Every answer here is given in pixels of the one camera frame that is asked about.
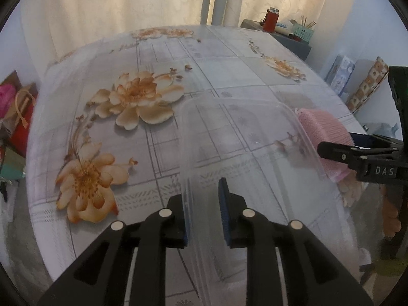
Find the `right hand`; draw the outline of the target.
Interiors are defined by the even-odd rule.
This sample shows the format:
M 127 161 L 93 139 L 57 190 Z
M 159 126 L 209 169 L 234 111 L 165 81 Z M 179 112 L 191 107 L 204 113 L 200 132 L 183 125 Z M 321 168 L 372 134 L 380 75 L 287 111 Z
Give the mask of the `right hand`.
M 395 236 L 397 232 L 401 230 L 401 223 L 398 219 L 398 209 L 387 198 L 387 188 L 384 184 L 380 185 L 380 193 L 383 196 L 382 202 L 382 221 L 383 232 L 388 238 Z

